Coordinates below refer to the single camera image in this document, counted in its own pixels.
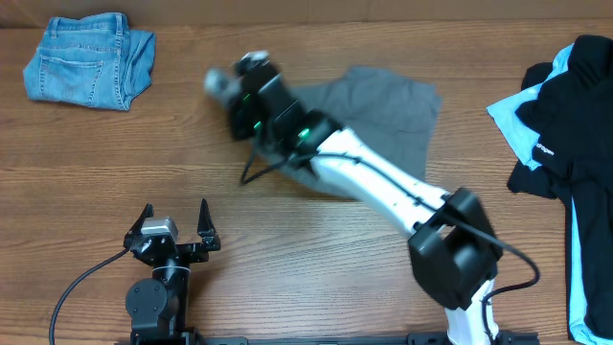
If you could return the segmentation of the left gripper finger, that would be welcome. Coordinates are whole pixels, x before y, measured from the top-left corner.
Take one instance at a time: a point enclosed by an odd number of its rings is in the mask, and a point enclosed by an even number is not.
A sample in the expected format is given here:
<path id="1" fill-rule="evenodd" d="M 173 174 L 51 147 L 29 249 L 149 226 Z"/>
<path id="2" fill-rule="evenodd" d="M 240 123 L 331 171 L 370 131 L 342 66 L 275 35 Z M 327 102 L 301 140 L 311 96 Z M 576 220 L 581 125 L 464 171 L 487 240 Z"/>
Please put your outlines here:
<path id="1" fill-rule="evenodd" d="M 211 239 L 216 235 L 216 229 L 210 214 L 209 205 L 205 198 L 202 198 L 200 203 L 197 234 L 203 240 Z"/>
<path id="2" fill-rule="evenodd" d="M 151 218 L 154 214 L 153 206 L 147 203 L 141 215 L 136 219 L 134 224 L 128 229 L 125 234 L 127 237 L 138 236 L 142 233 L 142 227 L 146 219 Z"/>

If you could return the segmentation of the grey khaki shorts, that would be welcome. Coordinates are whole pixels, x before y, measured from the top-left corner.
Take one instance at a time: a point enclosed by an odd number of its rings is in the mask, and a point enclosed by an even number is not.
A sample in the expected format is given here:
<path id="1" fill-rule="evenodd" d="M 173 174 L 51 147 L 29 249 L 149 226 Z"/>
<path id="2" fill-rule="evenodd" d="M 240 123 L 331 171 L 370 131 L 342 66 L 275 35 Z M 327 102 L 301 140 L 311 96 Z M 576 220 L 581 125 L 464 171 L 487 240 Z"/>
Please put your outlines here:
<path id="1" fill-rule="evenodd" d="M 388 69 L 353 66 L 338 79 L 293 86 L 291 93 L 306 110 L 326 113 L 398 168 L 425 178 L 430 138 L 443 104 L 435 85 Z"/>

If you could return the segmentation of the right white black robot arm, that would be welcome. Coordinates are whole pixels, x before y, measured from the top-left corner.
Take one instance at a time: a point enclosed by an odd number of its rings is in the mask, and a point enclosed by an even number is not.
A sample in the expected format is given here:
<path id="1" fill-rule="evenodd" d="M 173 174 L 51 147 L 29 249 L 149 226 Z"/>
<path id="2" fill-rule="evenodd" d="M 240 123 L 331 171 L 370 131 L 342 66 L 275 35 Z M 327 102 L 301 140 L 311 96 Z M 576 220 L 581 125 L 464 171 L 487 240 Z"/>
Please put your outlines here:
<path id="1" fill-rule="evenodd" d="M 246 57 L 234 74 L 209 70 L 203 87 L 268 170 L 362 201 L 406 238 L 416 281 L 446 314 L 445 342 L 499 341 L 490 298 L 502 250 L 484 209 L 471 191 L 424 179 L 441 105 L 433 85 L 352 67 L 291 88 L 272 61 Z"/>

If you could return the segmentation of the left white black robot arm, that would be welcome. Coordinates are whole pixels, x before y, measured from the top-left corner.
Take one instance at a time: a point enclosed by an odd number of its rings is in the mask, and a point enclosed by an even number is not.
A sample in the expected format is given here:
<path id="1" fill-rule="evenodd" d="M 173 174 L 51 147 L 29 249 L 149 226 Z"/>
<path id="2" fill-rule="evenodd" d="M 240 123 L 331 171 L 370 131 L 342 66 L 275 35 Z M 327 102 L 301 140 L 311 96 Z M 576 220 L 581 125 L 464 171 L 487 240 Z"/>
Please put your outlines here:
<path id="1" fill-rule="evenodd" d="M 125 235 L 124 247 L 152 268 L 151 276 L 135 283 L 125 297 L 131 318 L 132 344 L 204 344 L 196 328 L 186 325 L 191 265 L 209 261 L 221 248 L 206 200 L 200 204 L 197 242 L 180 243 L 170 217 L 156 218 L 148 204 Z"/>

